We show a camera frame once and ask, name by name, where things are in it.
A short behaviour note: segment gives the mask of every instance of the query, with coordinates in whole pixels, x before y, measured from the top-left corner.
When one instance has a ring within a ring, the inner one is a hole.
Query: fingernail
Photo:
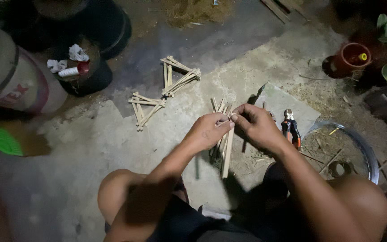
[[[232,121],[237,121],[237,118],[238,118],[238,116],[235,114],[235,113],[231,113],[231,120]]]

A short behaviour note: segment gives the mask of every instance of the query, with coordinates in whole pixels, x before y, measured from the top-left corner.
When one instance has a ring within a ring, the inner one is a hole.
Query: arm
[[[269,112],[243,104],[234,113],[231,119],[251,143],[271,151],[286,168],[293,183],[289,190],[296,195],[319,241],[369,241],[344,201],[282,135]]]
[[[191,159],[212,148],[235,124],[222,113],[204,115],[193,124],[182,142],[165,157],[120,208],[105,242],[144,241],[155,230],[172,190]]]

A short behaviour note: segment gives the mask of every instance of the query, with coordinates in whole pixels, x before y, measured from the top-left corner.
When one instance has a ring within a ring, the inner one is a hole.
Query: green plastic fan
[[[5,129],[0,127],[0,151],[15,156],[23,156],[19,142]]]

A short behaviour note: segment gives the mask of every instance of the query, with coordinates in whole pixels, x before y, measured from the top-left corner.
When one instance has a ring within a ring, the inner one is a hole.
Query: red plastic pot
[[[359,58],[362,54],[367,55],[366,60]],[[332,77],[344,78],[352,76],[353,71],[360,71],[368,66],[371,63],[371,59],[371,53],[367,47],[359,43],[348,43],[331,60],[330,69]]]

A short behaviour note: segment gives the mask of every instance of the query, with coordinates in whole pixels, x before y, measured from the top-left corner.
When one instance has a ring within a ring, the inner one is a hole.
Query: yellow cap
[[[362,54],[360,54],[359,56],[358,56],[358,58],[360,59],[360,60],[367,60],[367,54],[365,54],[365,53],[362,53]]]

